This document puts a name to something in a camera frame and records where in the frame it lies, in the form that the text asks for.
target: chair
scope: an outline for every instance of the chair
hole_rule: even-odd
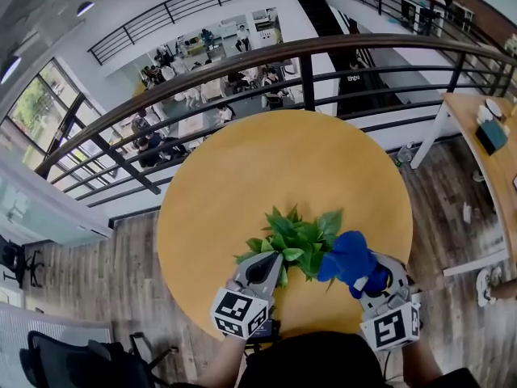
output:
[[[21,349],[19,358],[28,381],[39,388],[153,388],[155,384],[170,386],[152,374],[152,369],[166,355],[176,353],[170,347],[150,364],[142,360],[135,339],[129,336],[132,353],[122,345],[89,341],[87,346],[74,346],[55,340],[38,331],[28,333],[29,349]]]
[[[0,264],[11,270],[15,277],[11,277],[3,273],[3,280],[12,279],[16,280],[19,287],[23,286],[23,277],[25,271],[31,273],[31,286],[40,288],[41,285],[36,279],[36,269],[38,267],[44,267],[43,263],[36,263],[36,254],[40,251],[35,251],[28,260],[25,260],[25,249],[11,240],[7,241],[0,235]]]

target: green plant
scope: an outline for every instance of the green plant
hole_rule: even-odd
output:
[[[263,251],[278,251],[284,256],[280,286],[288,283],[287,270],[291,267],[299,268],[306,280],[312,280],[317,276],[323,255],[332,250],[332,242],[341,228],[342,216],[343,209],[339,209],[308,222],[298,214],[296,206],[286,216],[273,206],[272,213],[266,214],[269,226],[263,229],[270,234],[266,238],[247,240],[250,251],[235,256],[237,264]]]

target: staircase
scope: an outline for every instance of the staircase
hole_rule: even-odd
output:
[[[298,2],[301,4],[316,29],[316,33],[320,37],[343,34],[338,21],[325,0],[298,0]],[[329,56],[336,70],[350,70],[351,63],[355,62],[356,59],[355,50],[329,53]],[[372,78],[369,75],[370,74],[357,75],[357,77],[350,76],[351,79],[349,79],[349,77],[341,78],[339,94],[344,95],[379,89],[378,81],[380,79]],[[338,102],[338,115],[367,111],[368,109],[381,108],[382,106],[382,102],[376,96],[361,96],[345,99]]]

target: white table leg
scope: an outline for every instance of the white table leg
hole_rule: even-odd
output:
[[[508,259],[508,257],[508,251],[505,248],[503,250],[496,251],[491,255],[487,255],[482,259],[477,259],[472,262],[460,264],[459,266],[455,266],[454,268],[446,268],[443,270],[443,275],[454,276],[459,275],[461,273],[471,272],[472,270],[479,270],[486,266],[490,266],[491,264],[502,262],[503,260]]]
[[[438,113],[436,114],[435,121],[431,127],[431,131],[426,136],[426,139],[423,140],[423,143],[418,148],[417,153],[414,155],[413,160],[411,161],[411,168],[416,169],[427,155],[427,152],[432,147],[433,142],[439,136],[440,131],[445,125],[445,121],[449,116],[448,108],[445,103],[442,103],[442,106],[439,107]]]

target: blue cloth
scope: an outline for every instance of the blue cloth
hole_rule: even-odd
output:
[[[366,244],[360,231],[347,231],[334,240],[332,251],[325,253],[317,279],[328,281],[332,277],[346,283],[351,295],[360,299],[364,290],[381,291],[386,288],[388,274],[377,268],[377,259]],[[354,283],[367,276],[363,291],[354,288]]]

